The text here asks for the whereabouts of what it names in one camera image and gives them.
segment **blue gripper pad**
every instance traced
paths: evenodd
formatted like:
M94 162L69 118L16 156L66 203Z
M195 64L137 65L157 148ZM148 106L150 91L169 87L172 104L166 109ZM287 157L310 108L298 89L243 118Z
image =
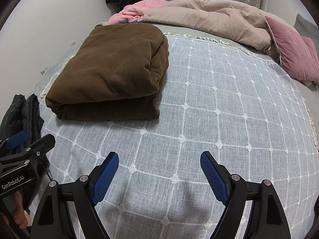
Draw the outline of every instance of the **blue gripper pad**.
M23 143L24 141L26 141L27 139L29 139L28 133L23 130L23 131L15 134L14 136L10 137L7 140L7 143L5 145L5 149L12 150L12 149L16 148L18 145L20 145L21 143Z
M96 206L97 203L104 199L118 167L119 156L114 153L94 184L93 197L91 199L93 206Z
M218 201L221 201L223 205L227 205L229 202L229 197L227 196L227 191L226 191L226 184L225 182L229 182L229 179L225 180L221 177L221 174L216 170L218 168L218 164L215 161L215 166L212 163L212 161L208 158L207 154L209 153L208 151L205 151L201 154L200 156L200 166L206 176L206 179L211 186L215 197Z

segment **silver bolt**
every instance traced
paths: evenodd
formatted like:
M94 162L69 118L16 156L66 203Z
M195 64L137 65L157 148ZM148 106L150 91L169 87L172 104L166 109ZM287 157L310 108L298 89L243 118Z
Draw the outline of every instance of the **silver bolt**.
M49 186L50 187L54 187L56 185L56 181L51 181L50 183L49 183Z
M233 174L233 175L232 175L232 179L233 179L234 181L239 181L239 180L240 180L240 176L237 175L237 174Z
M270 186L272 184L272 182L270 180L264 180L264 183L267 185L267 186Z
M89 177L88 177L87 175L82 175L82 176L80 177L80 181L81 181L81 182L85 182L85 181L87 181L88 178L89 178Z

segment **bed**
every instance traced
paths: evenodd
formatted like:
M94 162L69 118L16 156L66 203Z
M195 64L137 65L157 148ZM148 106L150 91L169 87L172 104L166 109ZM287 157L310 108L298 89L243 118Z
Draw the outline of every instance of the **bed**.
M270 57L247 46L187 28L156 26L166 34L170 51L159 120L59 120L44 97L76 46L37 84L42 136L56 138L47 154L53 178L72 182L115 151L119 169L96 206L111 238L210 238L224 206L200 168L200 154L208 150L245 180L271 180L291 238L304 238L319 192L318 151L302 98L312 94ZM48 182L44 177L30 206L32 216ZM69 205L77 237L84 238ZM247 202L237 238L245 232L249 212Z

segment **wall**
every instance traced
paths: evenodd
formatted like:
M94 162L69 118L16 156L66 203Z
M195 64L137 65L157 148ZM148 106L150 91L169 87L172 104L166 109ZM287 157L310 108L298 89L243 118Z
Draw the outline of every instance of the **wall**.
M21 0L0 31L0 120L15 94L28 96L45 67L114 12L105 0Z
M265 11L279 16L292 26L295 24L298 13L315 24L315 21L300 0L267 0Z

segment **brown blanket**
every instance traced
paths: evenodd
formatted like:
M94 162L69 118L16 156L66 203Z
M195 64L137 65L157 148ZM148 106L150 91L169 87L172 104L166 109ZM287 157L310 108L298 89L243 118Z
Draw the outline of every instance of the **brown blanket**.
M147 10L142 21L201 30L250 45L278 59L278 53L265 24L265 16L296 31L276 15L232 0L173 0L164 4L162 8Z
M60 119L150 120L168 68L167 38L150 24L95 27L46 96Z

